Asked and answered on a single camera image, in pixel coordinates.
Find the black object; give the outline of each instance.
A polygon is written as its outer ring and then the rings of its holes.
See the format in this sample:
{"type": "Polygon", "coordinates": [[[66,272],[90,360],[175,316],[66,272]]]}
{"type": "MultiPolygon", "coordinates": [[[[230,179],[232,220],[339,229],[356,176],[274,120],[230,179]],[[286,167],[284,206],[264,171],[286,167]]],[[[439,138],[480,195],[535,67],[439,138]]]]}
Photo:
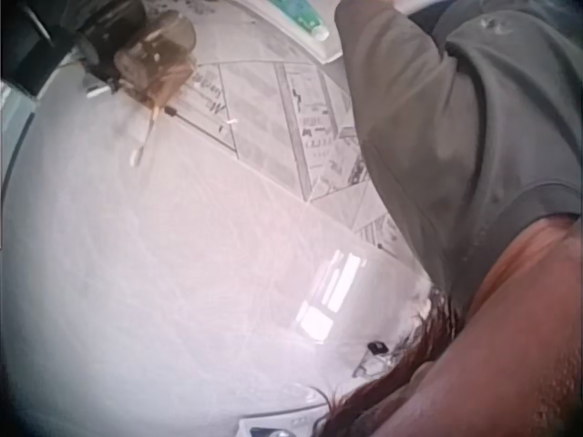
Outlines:
{"type": "Polygon", "coordinates": [[[389,348],[382,341],[373,341],[366,345],[372,355],[385,355],[389,353],[389,348]]]}
{"type": "Polygon", "coordinates": [[[73,46],[72,35],[58,25],[65,6],[58,0],[2,2],[2,78],[33,97],[73,46]]]}
{"type": "Polygon", "coordinates": [[[86,69],[104,82],[118,80],[114,54],[146,22],[146,10],[140,0],[114,0],[99,9],[76,35],[86,69]]]}
{"type": "Polygon", "coordinates": [[[251,437],[295,437],[291,431],[274,428],[251,428],[251,437]]]}

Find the newspaper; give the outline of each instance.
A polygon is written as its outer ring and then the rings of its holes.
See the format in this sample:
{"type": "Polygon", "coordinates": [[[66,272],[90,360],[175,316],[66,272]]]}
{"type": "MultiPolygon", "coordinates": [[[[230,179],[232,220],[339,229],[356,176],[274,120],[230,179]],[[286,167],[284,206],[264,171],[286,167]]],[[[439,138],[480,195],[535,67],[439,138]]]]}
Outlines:
{"type": "Polygon", "coordinates": [[[291,39],[225,1],[147,0],[195,26],[197,70],[170,102],[179,120],[362,239],[406,244],[371,183],[350,96],[291,39]]]}

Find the white tiled floor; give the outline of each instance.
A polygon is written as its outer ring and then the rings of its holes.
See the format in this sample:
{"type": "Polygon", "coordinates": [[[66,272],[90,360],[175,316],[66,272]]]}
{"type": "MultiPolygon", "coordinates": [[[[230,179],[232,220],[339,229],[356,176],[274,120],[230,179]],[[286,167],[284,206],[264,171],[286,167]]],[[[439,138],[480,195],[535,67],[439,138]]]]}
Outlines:
{"type": "Polygon", "coordinates": [[[19,408],[60,436],[234,435],[321,400],[428,289],[314,206],[162,117],[57,77],[5,200],[3,335],[19,408]]]}

